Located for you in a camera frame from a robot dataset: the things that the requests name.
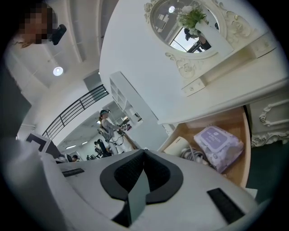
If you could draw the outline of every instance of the railing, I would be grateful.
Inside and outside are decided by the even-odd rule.
[[[71,122],[77,115],[93,105],[98,100],[107,96],[108,92],[103,85],[86,93],[81,98],[67,107],[45,130],[42,136],[54,139],[57,134]]]

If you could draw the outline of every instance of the vase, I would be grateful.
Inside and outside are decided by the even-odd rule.
[[[204,20],[198,22],[195,28],[202,32],[211,47],[225,57],[233,52],[232,46],[215,28],[210,27]]]

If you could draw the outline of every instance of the open drawer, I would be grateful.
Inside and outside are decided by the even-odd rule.
[[[248,121],[243,107],[179,124],[170,137],[160,147],[159,151],[164,151],[179,136],[185,138],[192,147],[201,150],[194,141],[194,135],[209,125],[216,125],[228,131],[244,143],[242,154],[222,174],[236,185],[245,188],[250,170],[251,139]]]

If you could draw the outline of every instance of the dark green floor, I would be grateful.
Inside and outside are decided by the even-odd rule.
[[[289,142],[280,141],[251,150],[251,166],[247,188],[257,189],[258,203],[270,198],[289,161]]]

